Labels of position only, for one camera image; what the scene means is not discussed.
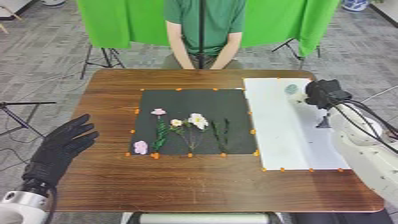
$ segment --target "pink flower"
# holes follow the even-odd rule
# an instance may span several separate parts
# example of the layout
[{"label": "pink flower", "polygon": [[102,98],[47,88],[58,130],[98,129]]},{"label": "pink flower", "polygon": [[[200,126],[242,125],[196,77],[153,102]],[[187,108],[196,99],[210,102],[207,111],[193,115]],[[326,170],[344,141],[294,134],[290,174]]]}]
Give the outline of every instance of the pink flower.
[{"label": "pink flower", "polygon": [[168,113],[166,113],[164,109],[159,108],[159,109],[155,109],[155,111],[152,112],[152,114],[162,116],[162,115],[166,115]]},{"label": "pink flower", "polygon": [[141,155],[146,155],[148,153],[148,144],[145,141],[139,141],[134,143],[134,147],[136,147],[136,153],[141,154]]}]

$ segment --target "light stand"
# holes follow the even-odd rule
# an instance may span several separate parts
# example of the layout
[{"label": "light stand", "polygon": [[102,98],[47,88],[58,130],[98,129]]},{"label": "light stand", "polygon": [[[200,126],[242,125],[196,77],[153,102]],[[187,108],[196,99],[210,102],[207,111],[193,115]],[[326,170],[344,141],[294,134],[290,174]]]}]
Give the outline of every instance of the light stand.
[{"label": "light stand", "polygon": [[88,66],[90,65],[97,65],[97,66],[102,66],[104,68],[114,68],[118,65],[122,65],[123,68],[125,65],[122,63],[122,59],[118,57],[120,55],[120,52],[116,51],[114,48],[109,48],[109,54],[107,54],[107,50],[106,48],[102,48],[102,52],[104,52],[104,58],[106,58],[106,62],[107,64],[97,64],[93,63],[90,60],[91,60],[91,51],[93,51],[93,45],[90,46],[90,51],[88,51],[88,56],[86,56],[86,62],[84,62],[84,70],[82,70],[82,75],[81,75],[81,79],[84,79],[84,75],[86,75],[86,69],[88,69]]},{"label": "light stand", "polygon": [[[297,60],[301,61],[301,70],[303,70],[303,67],[305,67],[305,61],[306,61],[306,57],[301,57],[299,54],[296,53],[296,50],[290,46],[290,42],[296,40],[296,38],[289,39],[289,41],[278,46],[278,48],[273,50],[273,53],[287,46],[290,48],[290,51],[294,53],[294,56],[297,58]],[[321,58],[321,45],[317,47],[317,52],[319,52],[319,58]]]},{"label": "light stand", "polygon": [[[6,114],[10,115],[10,117],[15,119],[15,121],[20,124],[20,127],[13,128],[4,133],[0,133],[0,136],[8,135],[10,133],[18,131],[20,129],[27,128],[45,138],[45,135],[42,134],[42,132],[34,129],[34,127],[29,124],[31,120],[34,118],[34,114],[36,114],[36,111],[40,109],[40,106],[45,105],[45,104],[56,104],[56,102],[22,102],[22,103],[6,103],[6,102],[2,102],[0,103],[0,110],[6,112]],[[8,106],[22,106],[22,105],[34,105],[34,110],[31,112],[27,121],[18,117],[18,115],[13,113],[13,111],[8,108]]]},{"label": "light stand", "polygon": [[201,0],[200,7],[200,69],[205,69],[205,16],[207,16],[207,0]]}]

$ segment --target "green backdrop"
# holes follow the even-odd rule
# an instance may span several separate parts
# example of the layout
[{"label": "green backdrop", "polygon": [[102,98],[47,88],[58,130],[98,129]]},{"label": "green backdrop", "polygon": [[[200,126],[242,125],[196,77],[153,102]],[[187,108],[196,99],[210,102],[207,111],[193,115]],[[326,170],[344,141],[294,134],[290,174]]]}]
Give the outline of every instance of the green backdrop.
[{"label": "green backdrop", "polygon": [[[301,41],[301,56],[317,49],[340,0],[248,0],[242,47]],[[130,41],[169,45],[164,0],[79,0],[95,47],[129,48]]]}]

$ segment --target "orange marker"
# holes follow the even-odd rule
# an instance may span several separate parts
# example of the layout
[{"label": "orange marker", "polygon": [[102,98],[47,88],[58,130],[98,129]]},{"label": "orange marker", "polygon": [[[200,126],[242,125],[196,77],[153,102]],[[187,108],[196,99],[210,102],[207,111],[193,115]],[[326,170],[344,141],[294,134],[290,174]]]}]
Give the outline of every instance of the orange marker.
[{"label": "orange marker", "polygon": [[155,152],[153,159],[159,159],[159,158],[161,158],[161,154],[159,154],[159,152]]},{"label": "orange marker", "polygon": [[253,153],[255,156],[260,156],[260,150],[257,150],[257,152]]}]

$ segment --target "tripod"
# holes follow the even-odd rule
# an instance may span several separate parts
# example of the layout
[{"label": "tripod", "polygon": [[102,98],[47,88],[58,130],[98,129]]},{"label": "tripod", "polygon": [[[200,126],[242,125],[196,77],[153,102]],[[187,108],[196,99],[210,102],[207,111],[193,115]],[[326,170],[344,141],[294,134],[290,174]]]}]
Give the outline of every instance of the tripod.
[{"label": "tripod", "polygon": [[[17,123],[20,124],[20,127],[13,128],[4,133],[0,133],[0,136],[8,135],[10,133],[13,133],[18,130],[22,130],[24,128],[27,128],[45,138],[45,135],[42,134],[42,132],[34,129],[34,127],[29,124],[31,120],[34,118],[34,114],[36,114],[36,111],[40,109],[40,106],[45,105],[45,104],[56,104],[56,102],[22,102],[22,103],[2,102],[0,103],[0,110],[6,112],[6,114],[15,119]],[[13,111],[8,108],[8,106],[22,106],[22,105],[34,105],[34,110],[31,111],[27,121],[18,117],[18,115],[13,113]]]},{"label": "tripod", "polygon": [[[306,57],[301,57],[299,54],[296,53],[296,50],[290,46],[290,42],[296,40],[296,38],[289,39],[289,41],[280,45],[280,47],[273,50],[273,53],[287,46],[290,48],[290,51],[294,53],[294,56],[297,58],[297,60],[301,61],[301,70],[305,67],[305,61],[306,61]],[[321,45],[317,46],[317,52],[319,52],[319,58],[321,58]]]},{"label": "tripod", "polygon": [[91,51],[93,51],[93,45],[90,46],[90,51],[88,51],[88,56],[86,56],[84,70],[82,70],[81,79],[84,79],[86,70],[88,70],[88,66],[90,65],[102,66],[104,68],[114,68],[118,65],[122,65],[122,67],[127,68],[125,65],[123,65],[123,63],[122,63],[122,59],[118,57],[120,52],[116,51],[114,48],[109,48],[109,54],[107,54],[106,48],[102,48],[104,58],[106,58],[107,65],[97,64],[95,62],[90,61],[91,60]]}]

